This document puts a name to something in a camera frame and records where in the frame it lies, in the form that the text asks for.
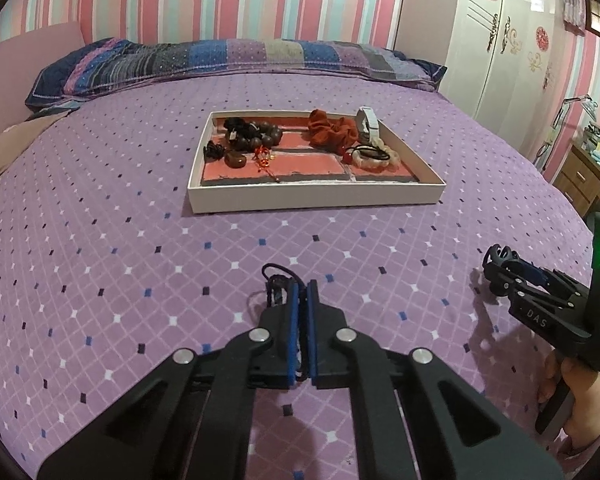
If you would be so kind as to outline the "person right hand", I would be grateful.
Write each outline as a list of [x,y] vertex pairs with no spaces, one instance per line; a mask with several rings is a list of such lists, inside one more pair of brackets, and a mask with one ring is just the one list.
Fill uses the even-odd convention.
[[562,429],[570,437],[571,446],[580,451],[600,437],[600,372],[577,360],[557,359],[553,351],[545,359],[538,400],[543,403],[555,393],[562,378],[574,396],[571,415]]

